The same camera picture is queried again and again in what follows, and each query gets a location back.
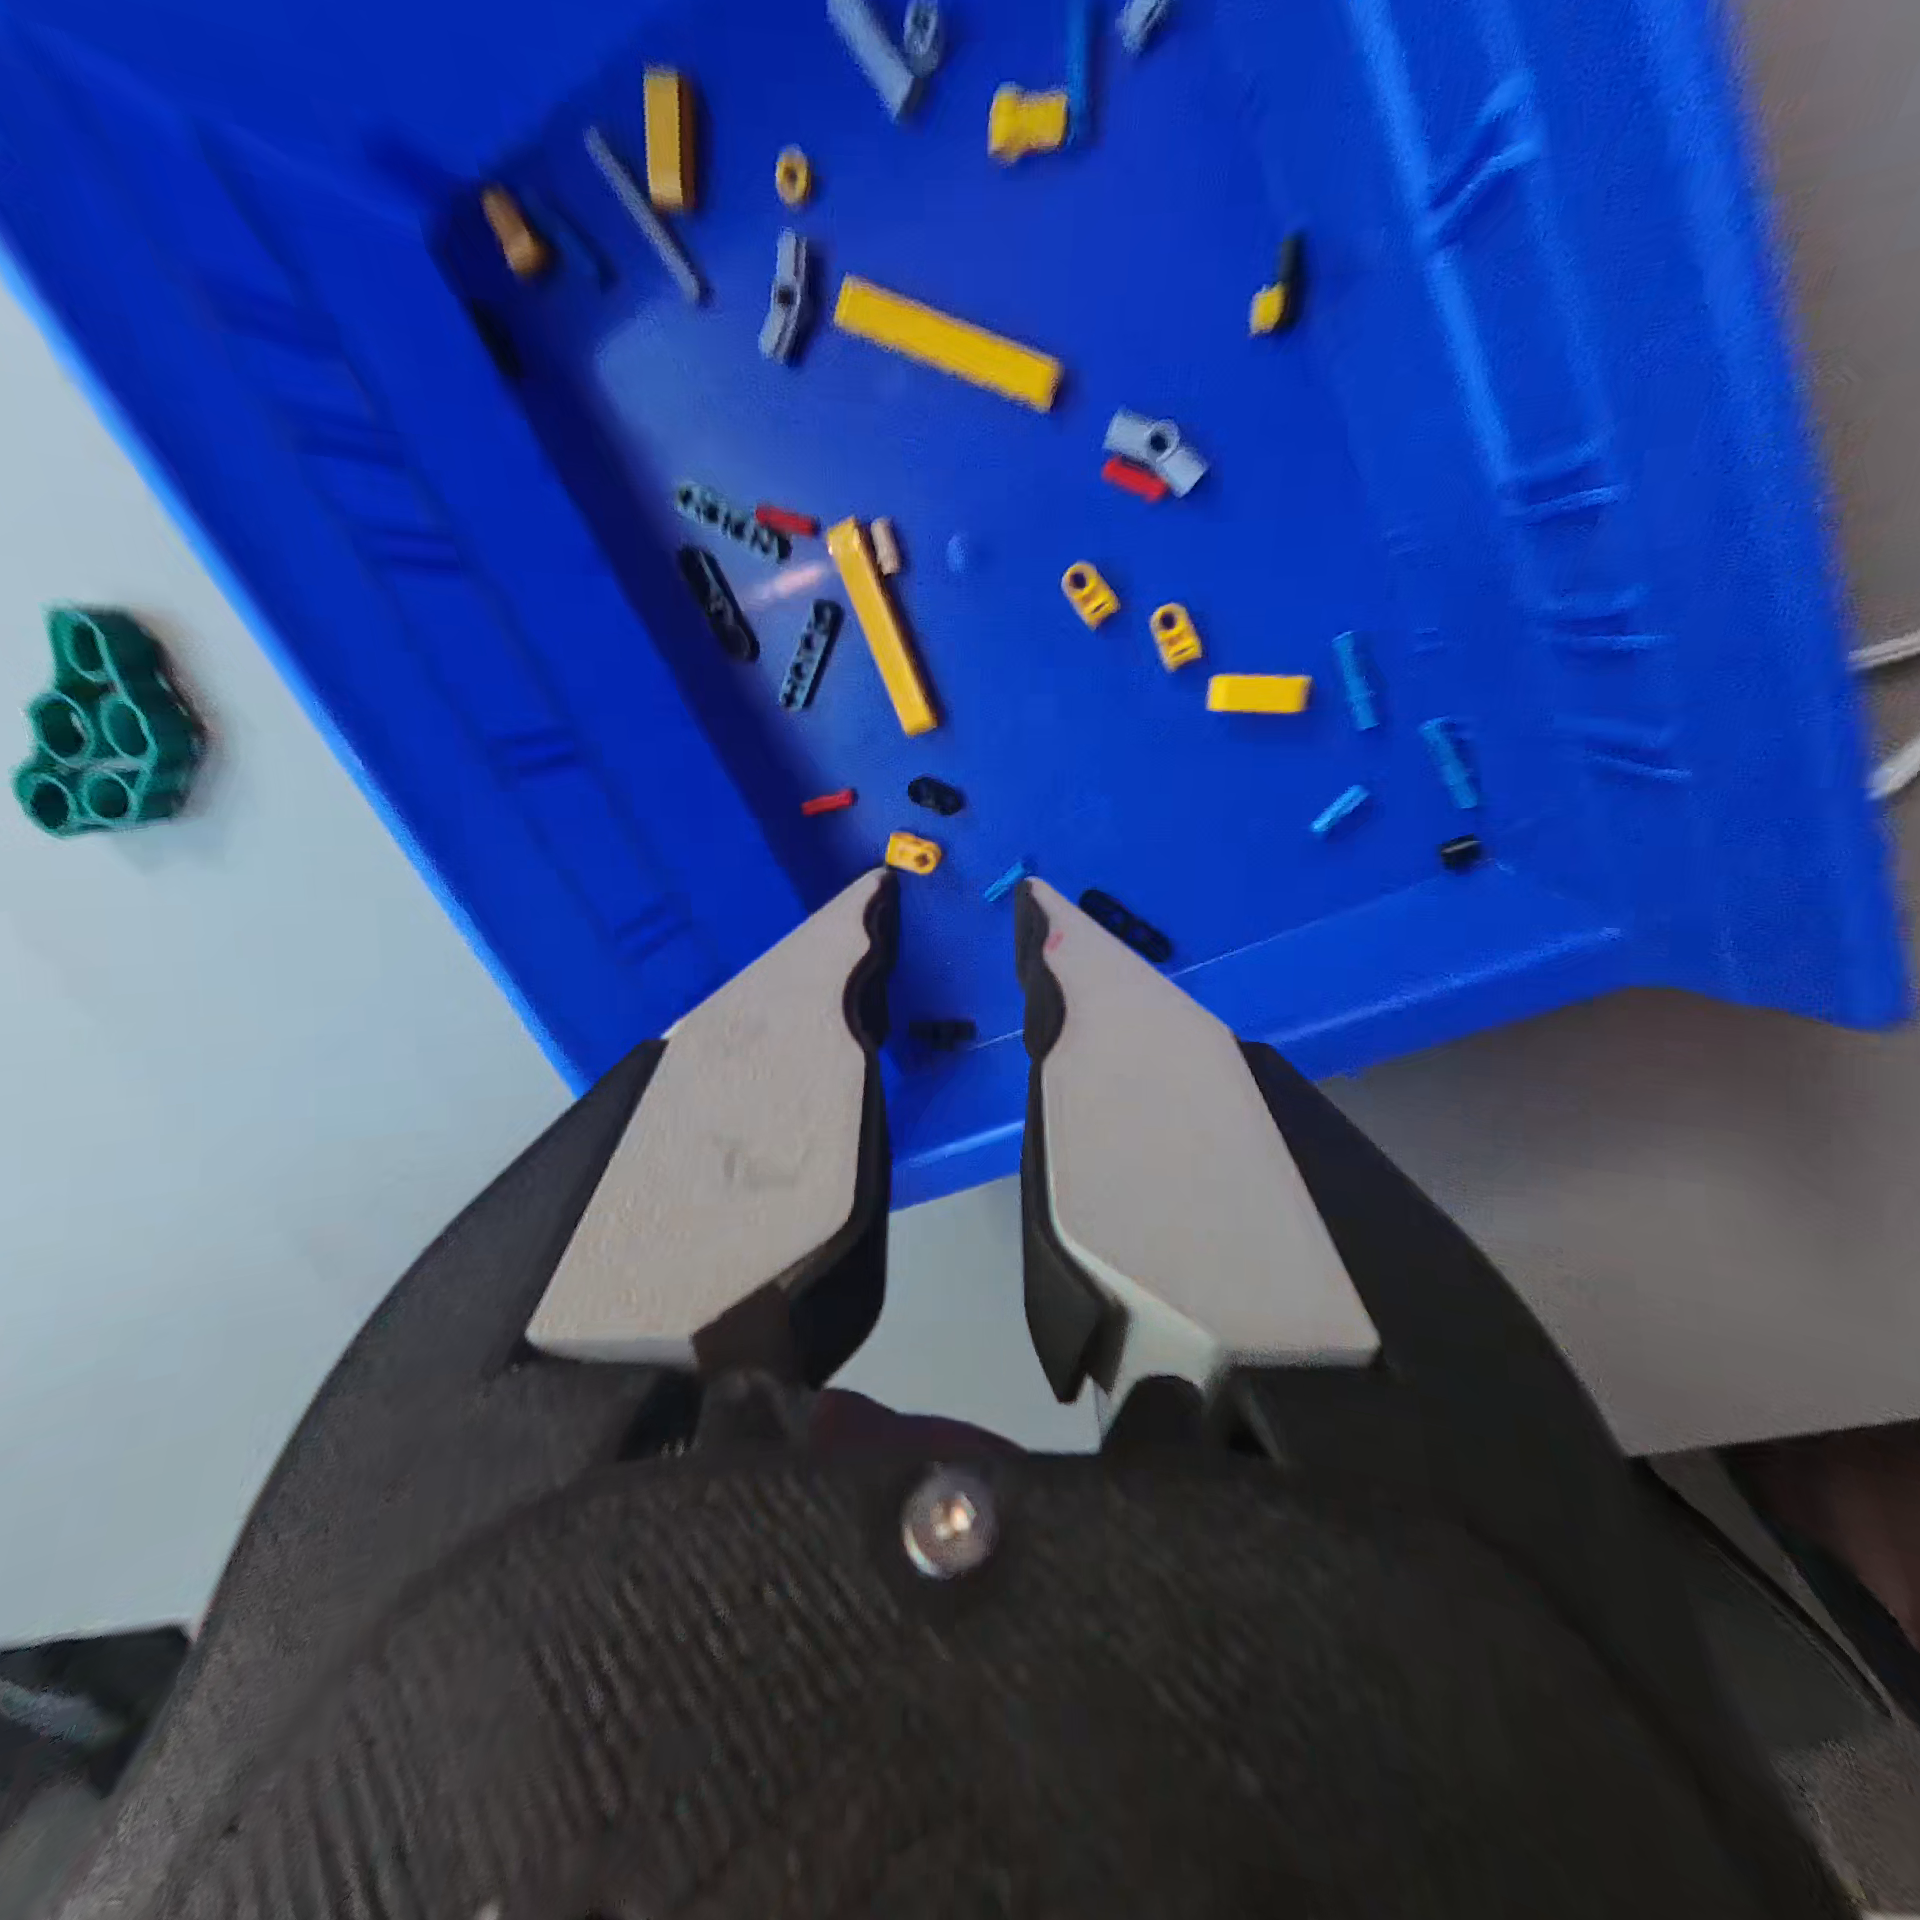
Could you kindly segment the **green lego connector block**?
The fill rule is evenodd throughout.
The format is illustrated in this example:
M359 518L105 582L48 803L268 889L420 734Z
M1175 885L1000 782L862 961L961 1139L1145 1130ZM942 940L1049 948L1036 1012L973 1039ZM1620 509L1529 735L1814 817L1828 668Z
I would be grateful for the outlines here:
M30 746L10 791L53 840L128 833L188 803L204 728L162 646L128 611L53 605L46 684L24 704Z

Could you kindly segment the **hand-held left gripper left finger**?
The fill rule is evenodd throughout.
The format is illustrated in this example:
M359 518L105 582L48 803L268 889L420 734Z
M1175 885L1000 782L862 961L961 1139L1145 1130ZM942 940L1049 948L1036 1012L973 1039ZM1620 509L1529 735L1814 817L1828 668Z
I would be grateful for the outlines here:
M822 1387L884 1296L875 868L645 1048L645 1080L523 1329L545 1357Z

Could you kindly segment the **small lego pieces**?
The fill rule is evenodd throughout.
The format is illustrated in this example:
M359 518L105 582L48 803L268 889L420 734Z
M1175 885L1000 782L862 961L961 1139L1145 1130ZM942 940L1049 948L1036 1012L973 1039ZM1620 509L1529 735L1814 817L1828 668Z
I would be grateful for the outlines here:
M796 889L897 870L908 1019L1016 1020L1014 873L1354 1053L1487 970L1406 530L1212 8L1110 16L643 8L443 261Z

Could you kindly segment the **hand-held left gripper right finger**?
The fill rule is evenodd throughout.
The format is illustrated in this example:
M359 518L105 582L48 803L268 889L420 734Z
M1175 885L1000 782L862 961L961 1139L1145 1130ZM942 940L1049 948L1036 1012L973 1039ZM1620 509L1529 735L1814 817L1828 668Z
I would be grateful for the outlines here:
M1243 1045L1038 879L1016 893L1028 1104L1023 1301L1052 1395L1098 1436L1161 1387L1361 1371L1380 1331Z

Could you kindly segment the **blue plastic bin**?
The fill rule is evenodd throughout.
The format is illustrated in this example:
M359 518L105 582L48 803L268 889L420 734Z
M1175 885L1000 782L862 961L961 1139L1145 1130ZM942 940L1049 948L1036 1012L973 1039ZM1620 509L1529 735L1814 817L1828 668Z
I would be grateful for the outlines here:
M1011 870L1312 1077L1905 1019L1715 5L4 5L4 238L577 1088L895 830L898 1201Z

